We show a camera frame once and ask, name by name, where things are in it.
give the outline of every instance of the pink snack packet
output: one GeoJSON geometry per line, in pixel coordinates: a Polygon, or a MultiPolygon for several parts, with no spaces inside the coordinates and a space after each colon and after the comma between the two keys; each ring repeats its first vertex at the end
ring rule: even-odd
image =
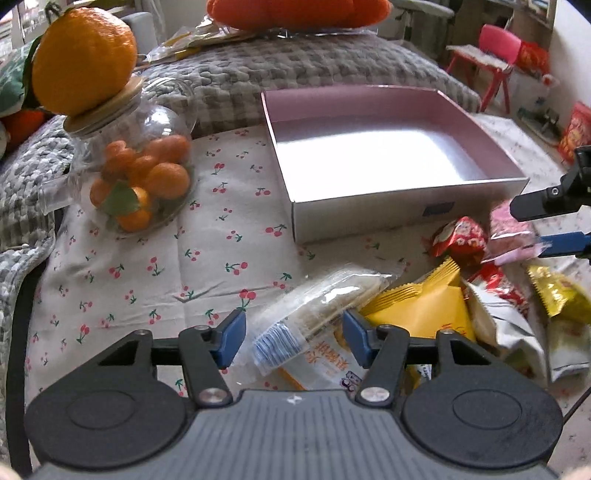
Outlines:
{"type": "Polygon", "coordinates": [[[518,222],[513,218],[510,204],[511,201],[506,200],[491,211],[491,234],[483,263],[494,261],[495,265],[505,265],[530,260],[548,248],[529,222],[518,222]]]}

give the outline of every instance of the green leaf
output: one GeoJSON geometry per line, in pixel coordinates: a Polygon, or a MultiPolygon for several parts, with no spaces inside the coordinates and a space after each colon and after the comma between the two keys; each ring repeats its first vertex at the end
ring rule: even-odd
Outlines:
{"type": "Polygon", "coordinates": [[[124,181],[118,181],[100,205],[100,209],[111,216],[129,215],[139,210],[139,200],[132,188],[124,181]]]}
{"type": "Polygon", "coordinates": [[[41,106],[33,92],[33,55],[35,54],[42,37],[43,35],[40,35],[31,43],[29,55],[27,55],[24,67],[22,68],[22,87],[25,90],[25,98],[22,101],[23,109],[35,109],[41,106]]]}

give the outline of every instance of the gray knitted blanket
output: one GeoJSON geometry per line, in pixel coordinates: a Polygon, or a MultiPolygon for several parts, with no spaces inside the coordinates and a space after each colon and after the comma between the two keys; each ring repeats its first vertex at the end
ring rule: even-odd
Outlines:
{"type": "MultiPolygon", "coordinates": [[[[260,92],[269,89],[357,83],[431,87],[469,112],[480,98],[437,66],[373,35],[329,35],[254,40],[206,50],[152,67],[143,75],[185,80],[197,97],[194,137],[262,121],[260,92]]],[[[165,90],[159,95],[174,97],[165,90]]],[[[12,314],[24,277],[51,253],[54,217],[43,216],[39,185],[61,174],[73,156],[62,117],[47,122],[16,152],[0,160],[0,460],[9,462],[4,378],[12,314]]]]}

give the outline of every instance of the orange fruit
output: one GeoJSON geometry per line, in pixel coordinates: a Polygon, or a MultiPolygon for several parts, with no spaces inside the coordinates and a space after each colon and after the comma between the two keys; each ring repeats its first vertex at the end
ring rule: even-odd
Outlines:
{"type": "Polygon", "coordinates": [[[160,163],[157,157],[143,155],[136,158],[127,168],[127,178],[131,186],[141,186],[152,168],[160,163]]]}
{"type": "Polygon", "coordinates": [[[95,207],[100,207],[100,204],[105,201],[107,195],[111,192],[113,185],[104,181],[101,178],[96,179],[90,187],[90,202],[95,207]]]}
{"type": "Polygon", "coordinates": [[[112,157],[107,157],[103,165],[102,176],[107,180],[122,179],[129,166],[135,161],[137,153],[132,148],[119,150],[112,157]]]}
{"type": "Polygon", "coordinates": [[[127,144],[125,143],[125,140],[117,140],[115,142],[111,142],[109,145],[105,147],[105,157],[113,157],[126,147],[127,144]]]}
{"type": "Polygon", "coordinates": [[[119,226],[126,232],[133,233],[145,230],[152,219],[152,212],[144,208],[128,215],[115,217],[119,226]]]}
{"type": "Polygon", "coordinates": [[[184,163],[187,161],[187,155],[191,144],[184,135],[170,135],[164,137],[161,143],[162,161],[170,163],[184,163]]]}
{"type": "Polygon", "coordinates": [[[148,192],[141,187],[131,187],[131,189],[135,192],[135,196],[138,198],[140,208],[148,208],[150,206],[150,196],[148,195],[148,192]]]}
{"type": "Polygon", "coordinates": [[[163,153],[162,143],[162,138],[151,140],[141,151],[141,155],[150,155],[152,157],[160,158],[160,155],[163,153]]]}
{"type": "Polygon", "coordinates": [[[100,8],[73,8],[49,25],[33,60],[33,92],[53,113],[76,116],[119,93],[137,60],[131,29],[100,8]]]}
{"type": "Polygon", "coordinates": [[[189,172],[176,163],[159,163],[146,177],[144,187],[155,197],[174,200],[182,197],[191,185],[189,172]]]}
{"type": "Polygon", "coordinates": [[[161,162],[184,163],[191,143],[184,135],[169,135],[148,142],[142,155],[157,157],[161,162]]]}

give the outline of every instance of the plastic bag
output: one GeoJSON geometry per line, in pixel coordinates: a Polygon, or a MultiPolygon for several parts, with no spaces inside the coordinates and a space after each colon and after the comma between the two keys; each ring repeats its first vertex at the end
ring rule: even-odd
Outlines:
{"type": "Polygon", "coordinates": [[[251,317],[254,364],[268,375],[306,350],[308,340],[332,319],[363,307],[398,276],[348,264],[296,287],[251,317]]]}
{"type": "Polygon", "coordinates": [[[541,241],[529,222],[518,222],[510,211],[511,201],[491,211],[491,234],[482,262],[504,265],[537,258],[550,245],[541,241]]]}
{"type": "Polygon", "coordinates": [[[548,363],[553,381],[591,367],[589,326],[560,316],[548,324],[548,363]]]}
{"type": "Polygon", "coordinates": [[[169,40],[158,45],[146,55],[146,62],[154,64],[164,59],[177,61],[197,53],[201,47],[246,40],[255,34],[227,27],[208,15],[195,28],[181,27],[169,40]]]}
{"type": "Polygon", "coordinates": [[[408,283],[379,295],[361,310],[361,315],[372,325],[396,325],[413,337],[435,338],[438,330],[451,328],[474,340],[460,267],[451,258],[424,282],[408,283]]]}
{"type": "Polygon", "coordinates": [[[468,281],[487,292],[497,295],[500,299],[508,301],[519,313],[527,318],[530,309],[527,298],[496,265],[492,263],[484,265],[468,281]]]}
{"type": "Polygon", "coordinates": [[[532,75],[550,73],[550,55],[535,42],[522,42],[517,57],[517,67],[532,75]]]}
{"type": "Polygon", "coordinates": [[[484,257],[485,248],[486,234],[470,217],[442,226],[428,243],[429,255],[449,255],[461,268],[478,265],[484,257]]]}
{"type": "Polygon", "coordinates": [[[530,265],[527,273],[550,318],[560,315],[575,322],[591,323],[591,300],[581,286],[541,265],[530,265]]]}
{"type": "Polygon", "coordinates": [[[547,383],[544,349],[515,306],[481,286],[467,284],[468,309],[476,338],[526,377],[547,383]]]}
{"type": "Polygon", "coordinates": [[[345,341],[340,319],[331,321],[310,341],[308,350],[285,363],[279,372],[298,390],[343,388],[355,392],[365,376],[345,341]]]}

